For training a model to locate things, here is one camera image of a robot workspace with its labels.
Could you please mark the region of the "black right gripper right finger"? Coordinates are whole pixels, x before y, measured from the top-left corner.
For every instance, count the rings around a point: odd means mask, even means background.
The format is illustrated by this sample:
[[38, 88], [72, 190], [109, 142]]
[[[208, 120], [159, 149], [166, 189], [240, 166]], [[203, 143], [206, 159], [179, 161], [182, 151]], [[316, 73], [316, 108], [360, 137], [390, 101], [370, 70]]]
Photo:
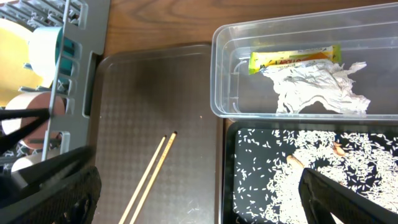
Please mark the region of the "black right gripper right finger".
[[327, 176], [305, 168], [298, 191], [308, 223], [397, 223], [397, 214], [354, 193]]

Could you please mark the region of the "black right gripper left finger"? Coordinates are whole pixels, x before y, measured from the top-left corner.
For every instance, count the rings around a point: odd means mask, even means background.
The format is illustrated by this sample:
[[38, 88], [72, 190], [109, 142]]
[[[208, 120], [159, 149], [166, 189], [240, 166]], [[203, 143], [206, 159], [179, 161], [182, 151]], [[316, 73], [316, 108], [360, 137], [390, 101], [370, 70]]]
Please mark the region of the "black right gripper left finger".
[[91, 223], [101, 193], [95, 166], [1, 209], [1, 223]]

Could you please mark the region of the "pale green cup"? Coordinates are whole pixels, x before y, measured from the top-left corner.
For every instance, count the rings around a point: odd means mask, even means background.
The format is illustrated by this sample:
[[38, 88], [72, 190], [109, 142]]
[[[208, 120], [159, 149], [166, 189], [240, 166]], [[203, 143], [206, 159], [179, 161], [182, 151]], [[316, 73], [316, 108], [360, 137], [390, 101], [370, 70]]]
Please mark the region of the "pale green cup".
[[[47, 151], [47, 159], [51, 159], [55, 156], [58, 156], [59, 154], [60, 154], [59, 149], [52, 149], [50, 151]], [[17, 161], [15, 161], [15, 163], [13, 163], [11, 172], [12, 173], [17, 172], [26, 167], [30, 167], [32, 165], [40, 163], [41, 161], [42, 161], [42, 153], [41, 152], [29, 155], [29, 156], [21, 157]]]

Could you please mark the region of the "wooden chopstick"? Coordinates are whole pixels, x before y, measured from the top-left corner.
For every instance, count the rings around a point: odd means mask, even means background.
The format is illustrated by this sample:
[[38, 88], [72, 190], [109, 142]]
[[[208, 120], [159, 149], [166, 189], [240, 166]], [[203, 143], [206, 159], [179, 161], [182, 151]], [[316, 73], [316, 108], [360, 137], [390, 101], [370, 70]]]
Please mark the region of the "wooden chopstick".
[[133, 193], [133, 195], [132, 195], [127, 207], [125, 208], [125, 210], [124, 210], [124, 212], [123, 212], [118, 224], [124, 224], [124, 222], [126, 221], [126, 218], [129, 215], [129, 212], [130, 212], [130, 210], [131, 210], [131, 208], [132, 208], [132, 206], [133, 206], [133, 204], [134, 204], [134, 202], [135, 202], [135, 200], [136, 200], [136, 198], [138, 196], [138, 193], [140, 192], [142, 186], [144, 185], [144, 182], [145, 182], [145, 180], [146, 180], [146, 178], [147, 178], [147, 176], [149, 174], [149, 171], [152, 169], [152, 166], [154, 165], [154, 162], [155, 162], [155, 160], [156, 160], [156, 158], [157, 158], [157, 156], [158, 156], [158, 154], [160, 152], [160, 149], [163, 146], [164, 141], [166, 140], [166, 138], [167, 138], [166, 135], [163, 136], [163, 138], [161, 139], [159, 145], [157, 146], [157, 149], [155, 150], [155, 153], [153, 154], [153, 156], [152, 156], [149, 164], [147, 165], [147, 167], [146, 167], [146, 169], [145, 169], [145, 171], [144, 171], [144, 173], [143, 173], [143, 175], [142, 175], [137, 187], [135, 188], [134, 193]]
[[134, 211], [134, 213], [132, 215], [132, 218], [131, 218], [131, 220], [129, 222], [130, 224], [134, 224], [136, 222], [136, 220], [138, 218], [138, 215], [139, 215], [139, 213], [140, 213], [140, 211], [141, 211], [141, 209], [142, 209], [142, 207], [143, 207], [143, 205], [144, 205], [144, 203], [146, 201], [146, 198], [147, 198], [147, 196], [148, 196], [148, 194], [149, 194], [149, 192], [150, 192], [150, 190], [151, 190], [151, 188], [152, 188], [152, 186], [153, 186], [153, 184], [154, 184], [154, 182], [155, 182], [155, 180], [156, 180], [156, 178], [157, 178], [157, 176], [158, 176], [158, 174], [159, 174], [159, 172], [160, 172], [160, 170], [161, 170], [161, 168], [162, 168], [162, 166], [164, 164], [164, 161], [165, 161], [165, 159], [166, 159], [166, 157], [167, 157], [167, 155], [168, 155], [168, 153], [169, 153], [169, 151], [170, 151], [170, 149], [171, 149], [176, 137], [177, 137], [177, 132], [174, 131], [171, 134], [166, 146], [164, 147], [164, 151], [163, 151], [162, 155], [160, 156], [160, 159], [159, 159], [159, 161], [158, 161], [158, 163], [157, 163], [157, 165], [156, 165], [156, 167], [155, 167], [155, 169], [154, 169], [154, 171], [153, 171], [153, 173], [152, 173], [152, 175], [151, 175], [151, 177], [150, 177], [150, 179], [149, 179], [149, 181], [148, 181], [148, 183], [147, 183], [147, 185], [146, 185], [146, 187], [144, 189], [144, 192], [141, 195], [141, 198], [139, 199], [137, 207], [136, 207], [136, 209], [135, 209], [135, 211]]

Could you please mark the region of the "pink white bowl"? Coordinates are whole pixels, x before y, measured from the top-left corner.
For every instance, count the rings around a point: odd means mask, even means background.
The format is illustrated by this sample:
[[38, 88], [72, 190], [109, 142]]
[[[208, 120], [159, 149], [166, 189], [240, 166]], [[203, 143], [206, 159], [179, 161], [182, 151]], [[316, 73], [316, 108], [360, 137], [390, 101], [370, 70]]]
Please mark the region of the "pink white bowl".
[[[22, 93], [13, 98], [6, 106], [7, 110], [23, 110], [23, 109], [41, 109], [49, 108], [50, 92], [30, 92]], [[56, 115], [65, 114], [65, 105], [61, 97], [56, 97], [54, 112]], [[24, 127], [34, 121], [35, 117], [16, 118], [1, 121], [2, 128], [6, 134]], [[22, 140], [22, 144], [29, 149], [42, 149], [44, 143], [45, 132], [48, 128], [46, 121], [41, 127], [37, 128], [32, 134]]]

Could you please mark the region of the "white paper napkin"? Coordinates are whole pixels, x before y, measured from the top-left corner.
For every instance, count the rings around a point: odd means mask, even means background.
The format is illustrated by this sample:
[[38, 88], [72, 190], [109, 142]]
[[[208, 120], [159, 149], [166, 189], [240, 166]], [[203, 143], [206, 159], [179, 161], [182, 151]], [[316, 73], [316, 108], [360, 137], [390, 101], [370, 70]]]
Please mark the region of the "white paper napkin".
[[343, 65], [327, 59], [269, 66], [260, 72], [273, 81], [278, 94], [277, 113], [298, 114], [317, 102], [339, 114], [366, 114], [371, 100], [353, 93], [350, 75], [365, 68], [366, 62]]

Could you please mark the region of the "yellow round plate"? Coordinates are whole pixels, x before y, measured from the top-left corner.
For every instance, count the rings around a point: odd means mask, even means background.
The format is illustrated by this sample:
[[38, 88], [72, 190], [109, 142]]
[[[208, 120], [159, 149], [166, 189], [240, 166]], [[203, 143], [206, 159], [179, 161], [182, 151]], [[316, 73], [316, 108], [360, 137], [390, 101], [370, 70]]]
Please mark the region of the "yellow round plate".
[[19, 95], [21, 86], [36, 88], [52, 84], [51, 80], [24, 68], [24, 64], [29, 62], [28, 42], [31, 35], [29, 29], [1, 19], [1, 106], [6, 106]]

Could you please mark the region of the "green snack wrapper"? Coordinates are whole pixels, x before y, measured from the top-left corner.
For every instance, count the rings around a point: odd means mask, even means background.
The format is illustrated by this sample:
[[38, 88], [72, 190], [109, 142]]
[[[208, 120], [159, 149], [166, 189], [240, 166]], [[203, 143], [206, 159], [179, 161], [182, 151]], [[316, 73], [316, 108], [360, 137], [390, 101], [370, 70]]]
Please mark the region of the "green snack wrapper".
[[248, 72], [252, 75], [269, 66], [287, 65], [318, 59], [327, 59], [334, 63], [340, 63], [340, 45], [280, 52], [252, 52], [248, 65]]

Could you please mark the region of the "light blue bowl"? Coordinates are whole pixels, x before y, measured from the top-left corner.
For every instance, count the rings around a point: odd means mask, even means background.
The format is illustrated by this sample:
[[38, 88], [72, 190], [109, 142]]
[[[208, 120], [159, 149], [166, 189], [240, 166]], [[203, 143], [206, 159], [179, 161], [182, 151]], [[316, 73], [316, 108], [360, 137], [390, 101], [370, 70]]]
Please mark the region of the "light blue bowl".
[[49, 87], [53, 82], [62, 35], [62, 27], [39, 27], [29, 39], [29, 63], [43, 78], [41, 86]]

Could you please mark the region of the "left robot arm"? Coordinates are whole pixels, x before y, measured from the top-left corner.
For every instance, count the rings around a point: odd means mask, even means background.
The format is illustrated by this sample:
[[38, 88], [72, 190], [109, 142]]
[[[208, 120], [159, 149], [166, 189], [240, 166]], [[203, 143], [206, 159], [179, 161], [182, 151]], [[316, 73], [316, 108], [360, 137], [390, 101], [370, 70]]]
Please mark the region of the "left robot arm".
[[7, 207], [78, 172], [93, 157], [94, 149], [79, 147], [64, 154], [1, 175], [1, 208]]

